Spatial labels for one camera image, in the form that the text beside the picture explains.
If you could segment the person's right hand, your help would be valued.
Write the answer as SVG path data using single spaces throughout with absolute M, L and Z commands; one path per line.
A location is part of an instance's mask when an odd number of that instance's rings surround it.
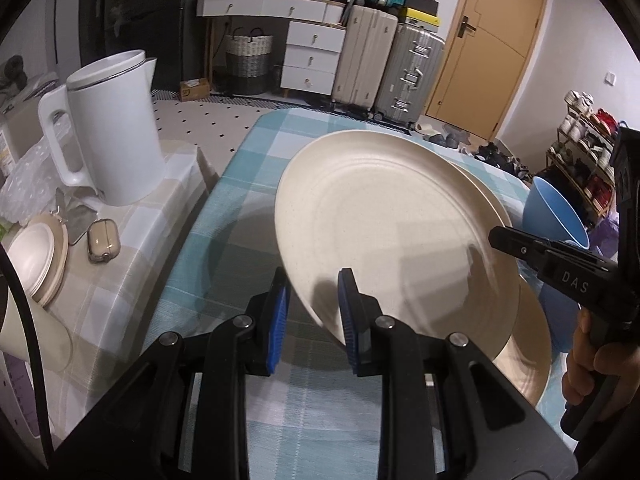
M 589 341 L 590 330 L 590 312 L 580 309 L 573 347 L 566 358 L 562 393 L 568 404 L 579 405 L 594 388 L 592 372 L 617 377 L 617 386 L 600 416 L 606 419 L 631 404 L 639 389 L 639 348 L 606 344 L 596 349 Z

